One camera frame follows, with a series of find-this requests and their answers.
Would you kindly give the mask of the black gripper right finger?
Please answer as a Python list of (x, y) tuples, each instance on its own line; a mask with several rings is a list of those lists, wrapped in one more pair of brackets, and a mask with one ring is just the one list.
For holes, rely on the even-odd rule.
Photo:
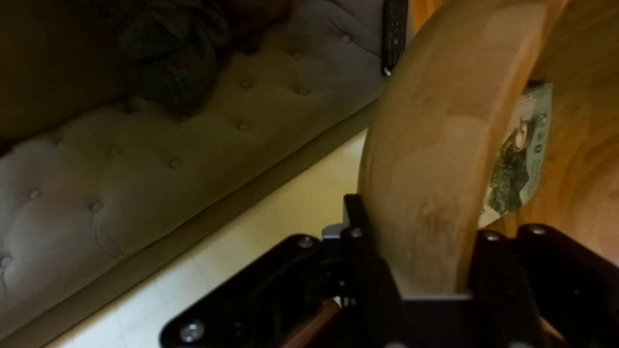
[(473, 291), (488, 308), (544, 308), (562, 299), (562, 233), (525, 223), (509, 237), (484, 227), (477, 235)]

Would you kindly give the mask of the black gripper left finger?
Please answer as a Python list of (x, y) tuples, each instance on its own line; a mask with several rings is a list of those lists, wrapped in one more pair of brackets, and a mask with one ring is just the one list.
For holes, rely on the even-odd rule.
[(351, 266), (355, 295), (360, 301), (401, 303), (401, 291), (376, 245), (374, 225), (359, 194), (345, 196), (345, 221), (345, 258)]

